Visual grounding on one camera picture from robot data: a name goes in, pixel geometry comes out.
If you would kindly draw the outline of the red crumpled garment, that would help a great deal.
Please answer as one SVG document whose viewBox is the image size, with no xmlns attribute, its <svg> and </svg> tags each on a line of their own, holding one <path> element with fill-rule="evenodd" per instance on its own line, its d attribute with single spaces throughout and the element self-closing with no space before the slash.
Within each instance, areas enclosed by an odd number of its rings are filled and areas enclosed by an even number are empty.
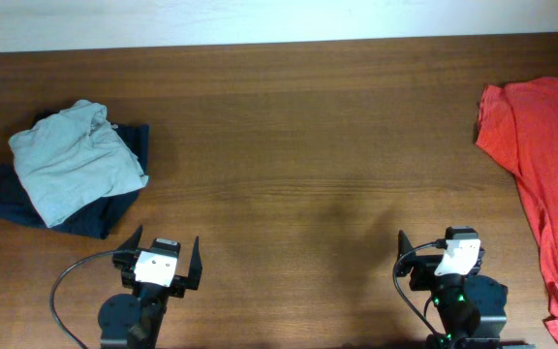
<svg viewBox="0 0 558 349">
<path fill-rule="evenodd" d="M 539 248 L 545 326 L 558 343 L 558 78 L 488 85 L 477 126 L 477 146 L 515 178 Z"/>
</svg>

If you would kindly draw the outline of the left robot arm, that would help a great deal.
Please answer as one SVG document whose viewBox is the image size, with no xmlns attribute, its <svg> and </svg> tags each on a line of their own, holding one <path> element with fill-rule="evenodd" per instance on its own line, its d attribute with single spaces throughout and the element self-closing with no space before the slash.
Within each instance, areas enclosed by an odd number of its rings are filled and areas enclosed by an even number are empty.
<svg viewBox="0 0 558 349">
<path fill-rule="evenodd" d="M 122 286 L 130 294 L 107 299 L 98 314 L 102 348 L 151 349 L 156 346 L 169 299 L 182 299 L 196 291 L 202 278 L 200 240 L 195 239 L 189 270 L 176 273 L 181 244 L 156 238 L 148 248 L 140 248 L 142 228 L 125 240 L 112 257 L 120 271 Z"/>
</svg>

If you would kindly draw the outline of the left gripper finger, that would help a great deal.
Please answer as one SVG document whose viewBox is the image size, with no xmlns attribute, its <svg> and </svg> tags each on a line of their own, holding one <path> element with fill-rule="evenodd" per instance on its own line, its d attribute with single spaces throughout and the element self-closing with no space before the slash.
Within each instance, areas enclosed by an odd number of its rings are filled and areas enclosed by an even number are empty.
<svg viewBox="0 0 558 349">
<path fill-rule="evenodd" d="M 127 238 L 118 248 L 118 251 L 135 252 L 139 248 L 140 238 L 142 235 L 143 226 L 139 225 L 135 232 Z"/>
<path fill-rule="evenodd" d="M 189 264 L 189 271 L 186 280 L 188 290 L 198 290 L 202 279 L 202 257 L 200 252 L 200 238 L 196 237 L 192 256 Z"/>
</svg>

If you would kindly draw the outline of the folded grey shirt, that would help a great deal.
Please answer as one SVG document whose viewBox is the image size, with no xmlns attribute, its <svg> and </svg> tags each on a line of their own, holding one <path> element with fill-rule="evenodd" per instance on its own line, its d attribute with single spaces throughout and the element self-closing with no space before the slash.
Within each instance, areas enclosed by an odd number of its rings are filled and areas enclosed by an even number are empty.
<svg viewBox="0 0 558 349">
<path fill-rule="evenodd" d="M 147 185 L 139 158 L 108 121 L 106 106 L 79 100 L 10 137 L 14 168 L 52 228 L 83 207 Z"/>
</svg>

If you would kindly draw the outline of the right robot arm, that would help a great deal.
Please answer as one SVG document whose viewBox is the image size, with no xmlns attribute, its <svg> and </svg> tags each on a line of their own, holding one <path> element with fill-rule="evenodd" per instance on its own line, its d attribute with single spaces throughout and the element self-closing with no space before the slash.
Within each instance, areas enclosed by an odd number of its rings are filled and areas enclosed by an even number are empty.
<svg viewBox="0 0 558 349">
<path fill-rule="evenodd" d="M 430 334 L 424 346 L 432 349 L 500 348 L 500 333 L 507 324 L 508 287 L 481 275 L 484 249 L 479 233 L 468 226 L 448 227 L 443 238 L 413 246 L 398 233 L 398 254 L 392 282 L 404 303 Z M 413 292 L 427 292 L 427 305 L 438 312 L 441 332 L 427 320 L 426 311 L 407 298 L 398 279 L 410 278 Z"/>
</svg>

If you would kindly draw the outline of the folded navy garment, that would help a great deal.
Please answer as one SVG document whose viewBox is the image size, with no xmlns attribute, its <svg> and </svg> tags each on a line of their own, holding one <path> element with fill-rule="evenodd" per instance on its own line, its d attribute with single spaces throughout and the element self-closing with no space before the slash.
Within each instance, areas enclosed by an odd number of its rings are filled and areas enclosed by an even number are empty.
<svg viewBox="0 0 558 349">
<path fill-rule="evenodd" d="M 147 170 L 149 132 L 147 124 L 116 124 L 116 134 L 138 157 L 141 168 Z M 90 203 L 68 217 L 63 223 L 51 227 L 53 231 L 88 238 L 106 239 L 109 231 L 139 197 L 140 191 L 105 197 Z M 22 188 L 12 164 L 0 165 L 0 219 L 21 226 L 46 229 L 47 225 L 34 209 Z"/>
</svg>

